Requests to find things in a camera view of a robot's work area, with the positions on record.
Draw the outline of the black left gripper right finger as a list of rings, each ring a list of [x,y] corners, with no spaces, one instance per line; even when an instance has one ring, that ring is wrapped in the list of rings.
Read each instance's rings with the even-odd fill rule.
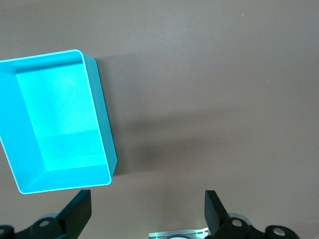
[[[214,190],[205,191],[204,216],[210,232],[205,239],[299,239],[287,227],[270,225],[261,232],[243,217],[229,215]]]

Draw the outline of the brown table cover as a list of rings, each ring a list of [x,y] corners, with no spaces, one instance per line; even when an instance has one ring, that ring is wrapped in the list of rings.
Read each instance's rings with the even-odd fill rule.
[[[0,0],[0,60],[67,49],[118,156],[79,239],[202,229],[206,190],[319,239],[319,0]]]

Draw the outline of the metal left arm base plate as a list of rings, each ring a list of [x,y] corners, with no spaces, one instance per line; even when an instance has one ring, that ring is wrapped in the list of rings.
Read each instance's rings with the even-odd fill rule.
[[[208,228],[149,233],[149,239],[205,239],[207,236]]]

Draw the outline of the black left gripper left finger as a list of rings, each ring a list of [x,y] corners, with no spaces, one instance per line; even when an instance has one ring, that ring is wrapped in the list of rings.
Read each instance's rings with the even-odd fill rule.
[[[43,216],[20,232],[0,225],[0,239],[78,239],[90,218],[91,191],[81,190],[59,213]]]

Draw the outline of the teal plastic bin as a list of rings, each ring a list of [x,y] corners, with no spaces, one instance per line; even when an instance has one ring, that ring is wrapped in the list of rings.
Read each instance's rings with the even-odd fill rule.
[[[0,143],[22,194],[111,184],[97,61],[78,49],[0,60]]]

